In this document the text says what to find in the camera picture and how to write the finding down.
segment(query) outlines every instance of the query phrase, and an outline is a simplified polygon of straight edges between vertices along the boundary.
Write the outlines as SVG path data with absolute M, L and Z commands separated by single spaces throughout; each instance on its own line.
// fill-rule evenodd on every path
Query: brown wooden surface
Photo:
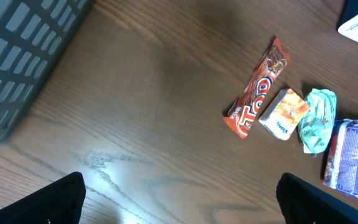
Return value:
M 293 63 L 271 88 L 337 93 L 358 118 L 358 43 L 343 1 L 97 0 L 21 122 L 0 146 L 0 208 L 80 171 L 82 223 L 283 223 L 275 188 L 291 172 L 321 184 L 321 156 L 255 123 L 222 120 L 277 35 Z

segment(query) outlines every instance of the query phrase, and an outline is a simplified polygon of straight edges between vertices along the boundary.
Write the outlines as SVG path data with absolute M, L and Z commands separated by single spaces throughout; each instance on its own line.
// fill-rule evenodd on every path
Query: brown and red wrapper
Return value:
M 280 39 L 276 38 L 252 72 L 247 87 L 223 118 L 241 138 L 247 137 L 268 90 L 289 62 L 289 54 L 282 49 Z

